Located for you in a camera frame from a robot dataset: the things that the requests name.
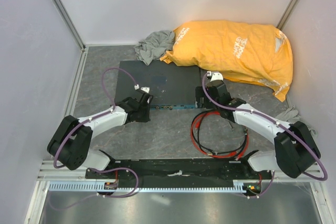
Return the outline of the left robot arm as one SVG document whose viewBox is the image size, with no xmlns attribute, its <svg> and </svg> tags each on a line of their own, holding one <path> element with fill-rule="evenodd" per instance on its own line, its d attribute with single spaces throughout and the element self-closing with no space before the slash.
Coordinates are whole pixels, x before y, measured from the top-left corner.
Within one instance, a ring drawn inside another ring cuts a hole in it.
<svg viewBox="0 0 336 224">
<path fill-rule="evenodd" d="M 82 166 L 96 169 L 103 178 L 111 178 L 115 173 L 112 158 L 104 151 L 92 150 L 91 140 L 127 123 L 150 121 L 153 95 L 149 91 L 148 87 L 139 88 L 132 96 L 94 115 L 64 117 L 47 146 L 47 152 L 54 157 L 54 168 L 76 170 Z"/>
</svg>

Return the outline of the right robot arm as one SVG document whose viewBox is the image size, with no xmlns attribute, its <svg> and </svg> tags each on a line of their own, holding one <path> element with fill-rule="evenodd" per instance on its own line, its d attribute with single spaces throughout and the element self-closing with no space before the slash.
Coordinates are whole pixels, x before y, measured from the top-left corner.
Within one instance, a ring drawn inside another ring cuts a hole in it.
<svg viewBox="0 0 336 224">
<path fill-rule="evenodd" d="M 198 108 L 214 110 L 221 117 L 245 126 L 274 145 L 274 150 L 248 154 L 240 166 L 241 174 L 254 178 L 264 170 L 281 170 L 290 178 L 307 174 L 308 168 L 320 163 L 320 151 L 308 126 L 301 121 L 290 123 L 268 116 L 239 98 L 232 98 L 222 80 L 211 81 L 195 89 Z"/>
</svg>

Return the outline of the dark grey network switch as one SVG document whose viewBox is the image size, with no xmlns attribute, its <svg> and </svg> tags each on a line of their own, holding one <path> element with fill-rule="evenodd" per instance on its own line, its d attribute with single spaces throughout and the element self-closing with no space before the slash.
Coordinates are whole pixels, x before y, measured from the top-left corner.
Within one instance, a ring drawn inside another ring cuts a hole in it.
<svg viewBox="0 0 336 224">
<path fill-rule="evenodd" d="M 134 95 L 134 82 L 149 88 L 153 95 L 152 109 L 194 109 L 195 89 L 201 85 L 201 71 L 197 66 L 179 67 L 174 63 L 152 61 L 148 66 L 138 60 L 120 62 L 115 102 Z"/>
</svg>

